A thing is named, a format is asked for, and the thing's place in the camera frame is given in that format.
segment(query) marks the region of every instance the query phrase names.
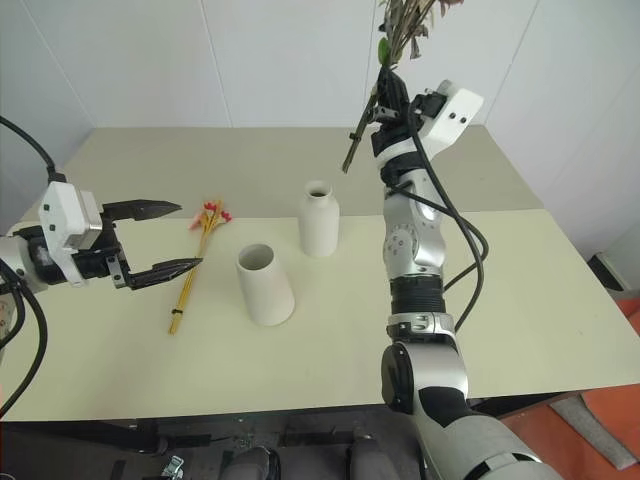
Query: white vase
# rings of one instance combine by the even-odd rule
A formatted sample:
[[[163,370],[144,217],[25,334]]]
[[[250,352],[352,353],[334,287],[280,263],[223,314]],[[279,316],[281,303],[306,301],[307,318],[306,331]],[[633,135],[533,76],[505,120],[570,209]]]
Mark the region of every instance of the white vase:
[[[298,229],[302,251],[312,257],[327,257],[338,246],[340,206],[331,186],[312,181],[305,186],[300,202]]]
[[[268,245],[245,247],[236,262],[240,288],[251,319],[272,326],[287,320],[295,300],[289,279]]]

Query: black cable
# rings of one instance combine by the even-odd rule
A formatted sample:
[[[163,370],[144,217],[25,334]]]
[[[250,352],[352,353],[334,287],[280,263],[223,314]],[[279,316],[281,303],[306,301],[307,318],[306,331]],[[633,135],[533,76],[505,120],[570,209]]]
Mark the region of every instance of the black cable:
[[[16,135],[31,145],[36,152],[38,152],[38,155],[42,157],[42,160],[44,160],[44,163],[47,165],[47,174],[50,182],[52,180],[65,181],[64,175],[56,172],[56,164],[53,162],[51,155],[47,153],[44,147],[40,145],[35,138],[2,115],[0,115],[0,124],[4,125],[9,130],[12,130]]]
[[[0,271],[3,273],[3,279],[5,276],[7,277],[9,284],[12,286],[19,287],[19,293],[22,294],[24,299],[27,301],[31,310],[33,311],[36,321],[38,322],[38,349],[36,350],[35,358],[33,359],[33,363],[29,368],[29,371],[25,375],[18,388],[16,388],[15,392],[11,394],[11,396],[7,399],[6,402],[0,408],[0,418],[3,418],[5,414],[9,411],[9,409],[16,403],[18,398],[24,393],[27,389],[33,378],[36,376],[40,365],[42,364],[42,359],[44,358],[45,351],[47,349],[47,340],[48,340],[48,332],[47,332],[47,319],[42,311],[42,307],[36,297],[33,295],[31,289],[16,275],[16,273],[11,270],[11,267],[7,265],[4,260],[0,259]]]
[[[419,97],[416,97],[411,102],[411,104],[409,105],[409,111],[407,114],[407,123],[409,127],[409,132],[411,133],[411,138],[413,139],[413,143],[416,147],[420,160],[422,161],[423,166],[427,171],[429,178],[431,179],[431,183],[433,183],[433,186],[438,192],[438,195],[440,195],[440,198],[442,198],[442,203],[444,203],[447,210],[449,210],[449,212],[451,213],[451,218],[453,218],[455,222],[458,224],[458,227],[460,228],[462,235],[464,236],[465,240],[469,244],[469,248],[471,249],[471,253],[473,255],[473,260],[475,262],[475,269],[477,273],[476,288],[474,289],[473,294],[471,295],[471,299],[469,300],[469,303],[467,304],[466,308],[460,315],[460,318],[456,322],[455,331],[457,332],[458,330],[460,330],[460,328],[466,321],[467,317],[469,316],[469,313],[471,313],[471,310],[473,310],[473,307],[475,306],[476,302],[478,301],[478,298],[480,297],[480,293],[482,292],[482,286],[484,284],[484,266],[482,264],[482,258],[478,250],[478,245],[476,244],[475,240],[471,236],[471,232],[469,231],[468,226],[465,224],[464,219],[458,213],[458,210],[456,209],[455,205],[449,198],[449,195],[447,195],[447,191],[440,183],[440,179],[438,178],[438,175],[436,174],[435,170],[433,170],[433,167],[429,162],[429,157],[427,156],[427,152],[425,152],[424,150],[424,146],[422,145],[422,141],[420,140],[420,136],[418,134],[418,127],[416,126],[416,119],[415,119],[415,111],[416,111],[416,106],[418,101],[419,101]]]
[[[396,187],[395,185],[386,184],[386,187],[389,190],[393,191],[394,193],[398,193],[400,195],[404,195],[405,197],[410,198],[411,200],[415,200],[416,202],[422,203],[422,204],[426,205],[427,207],[431,207],[434,210],[437,210],[440,213],[443,213],[444,215],[447,215],[448,217],[452,217],[453,216],[452,213],[449,210],[447,210],[447,208],[443,207],[442,205],[438,205],[437,203],[432,202],[431,200],[427,200],[426,198],[421,197],[420,195],[416,195],[414,193],[408,192],[407,190],[405,190],[405,187],[403,185],[399,185],[399,186]],[[483,261],[486,260],[487,256],[489,255],[489,242],[487,242],[487,239],[484,237],[484,235],[482,235],[482,232],[480,232],[480,230],[478,230],[478,228],[474,224],[472,224],[469,220],[467,220],[464,217],[462,217],[462,220],[467,225],[469,230],[471,230],[471,233],[473,233],[473,235],[480,242],[480,245],[482,246],[482,251],[480,253],[480,258]],[[449,280],[449,282],[444,286],[444,291],[446,292],[447,290],[449,290],[457,282],[462,280],[465,276],[467,276],[469,273],[473,272],[475,269],[476,269],[476,263],[473,262],[471,265],[469,265],[467,268],[465,268],[459,274],[457,274],[455,277],[453,277],[451,280]]]

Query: cup rim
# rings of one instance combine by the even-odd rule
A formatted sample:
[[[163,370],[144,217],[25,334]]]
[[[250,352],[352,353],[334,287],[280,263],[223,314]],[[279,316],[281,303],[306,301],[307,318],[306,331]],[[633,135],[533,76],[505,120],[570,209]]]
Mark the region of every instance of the cup rim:
[[[236,264],[247,272],[259,272],[271,265],[274,259],[273,248],[265,243],[254,243],[240,251]]]

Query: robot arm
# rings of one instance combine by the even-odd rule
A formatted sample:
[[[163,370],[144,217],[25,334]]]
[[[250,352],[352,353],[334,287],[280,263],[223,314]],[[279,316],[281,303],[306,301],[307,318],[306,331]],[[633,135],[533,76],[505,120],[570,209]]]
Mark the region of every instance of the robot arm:
[[[385,403],[412,417],[436,478],[558,479],[501,422],[467,406],[467,374],[443,299],[442,214],[397,189],[440,205],[442,200],[406,128],[406,115],[415,112],[408,112],[404,83],[383,68],[377,91],[379,106],[371,114],[381,127],[372,142],[387,186],[383,257],[392,296],[387,326],[392,344],[383,354],[381,368]],[[436,92],[421,96],[419,105],[419,136],[432,158],[457,140],[480,109],[482,98],[443,82]]]
[[[0,408],[0,418],[18,399],[35,376],[47,344],[44,312],[34,293],[49,285],[69,282],[81,287],[91,278],[111,276],[116,288],[132,290],[169,281],[197,264],[199,258],[170,260],[150,270],[132,273],[115,233],[118,220],[146,220],[180,207],[170,202],[133,200],[102,206],[90,192],[80,191],[56,172],[46,151],[20,127],[0,116],[7,126],[29,143],[47,164],[49,185],[38,214],[41,225],[22,228],[12,236],[0,236],[0,361],[4,348],[19,333],[25,319],[25,304],[34,310],[39,342],[34,362],[18,389]],[[15,325],[12,317],[17,312]]]

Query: beige tabletop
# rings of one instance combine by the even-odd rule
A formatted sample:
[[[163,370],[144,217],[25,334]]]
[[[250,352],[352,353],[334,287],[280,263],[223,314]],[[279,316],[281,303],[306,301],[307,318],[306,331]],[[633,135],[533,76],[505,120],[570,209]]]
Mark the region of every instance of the beige tabletop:
[[[467,154],[475,152],[476,158],[450,159],[464,165],[468,162],[472,181],[456,174],[460,165],[449,169],[442,158],[435,160],[447,186],[458,191],[454,199],[463,210],[472,212],[466,215],[491,244],[485,289],[459,334],[470,395],[492,397],[640,382],[637,335],[508,161],[482,138],[486,131],[474,130],[457,147],[464,147]],[[281,134],[276,137],[284,142]],[[168,140],[173,135],[176,139]],[[333,169],[342,148],[313,143],[316,137],[300,130],[296,138],[304,140],[309,135],[302,143],[315,146],[309,157],[300,157],[306,158],[300,161],[305,168],[298,170],[297,158],[287,157],[288,176],[263,166],[262,178],[253,172],[247,173],[247,179],[240,175],[249,168],[242,166],[241,155],[224,157],[227,167],[221,166],[225,162],[219,150],[212,160],[215,167],[196,162],[204,158],[206,149],[190,151],[187,145],[194,149],[198,142],[201,147],[210,145],[211,135],[210,129],[162,134],[155,129],[137,133],[99,130],[69,164],[67,173],[76,185],[95,191],[100,201],[150,197],[196,205],[209,186],[212,194],[224,194],[239,217],[243,215],[236,210],[252,209],[257,211],[255,216],[268,217],[267,210],[287,216],[295,210],[289,205],[295,200],[289,197],[299,196],[304,180],[324,178],[335,183],[343,213],[352,215],[341,219],[337,252],[326,259],[306,257],[298,246],[294,218],[236,218],[211,239],[175,337],[167,334],[167,328],[182,287],[180,280],[136,292],[115,290],[108,279],[92,281],[81,290],[66,285],[50,288],[39,295],[49,321],[47,356],[6,420],[163,417],[381,402],[379,365],[389,344],[385,325],[390,298],[381,258],[384,222],[378,215],[369,215],[381,207],[375,169],[363,155],[356,164],[353,185],[341,183],[343,177],[332,176],[333,170],[325,170],[321,162],[330,155],[317,150],[333,152],[334,158],[326,160]],[[341,138],[334,130],[317,135],[334,136],[335,141]],[[157,141],[165,141],[164,146],[156,147]],[[289,151],[279,141],[274,140],[274,145],[280,145],[274,149],[281,154]],[[246,145],[237,148],[251,150]],[[181,154],[191,159],[182,168],[193,172],[197,163],[210,178],[192,174],[193,183],[169,189],[172,179],[165,174],[176,170],[169,160]],[[135,158],[143,166],[132,162]],[[277,158],[270,165],[286,166],[287,162],[274,160]],[[103,165],[107,160],[111,164]],[[150,169],[154,160],[158,166]],[[311,175],[318,173],[313,170],[315,162],[320,173]],[[112,169],[120,169],[122,181],[115,181]],[[225,176],[214,175],[220,170]],[[515,180],[508,184],[511,177]],[[373,187],[363,184],[365,178],[378,183]],[[258,180],[279,186],[273,190],[274,198],[251,200],[258,195],[251,188]],[[504,206],[511,203],[519,204],[520,209]],[[365,216],[356,216],[358,211]],[[180,218],[119,222],[118,235],[133,269],[191,255],[198,234],[187,231],[188,223]],[[470,262],[470,255],[452,222],[444,223],[443,233],[445,273],[450,278]],[[249,320],[237,284],[235,257],[243,246],[254,242],[274,248],[296,296],[293,316],[273,328],[258,327]],[[473,283],[470,275],[447,292],[448,310],[454,316],[464,308]],[[34,324],[28,318],[23,333],[7,349],[0,366],[3,391],[15,388],[32,359],[37,336]]]

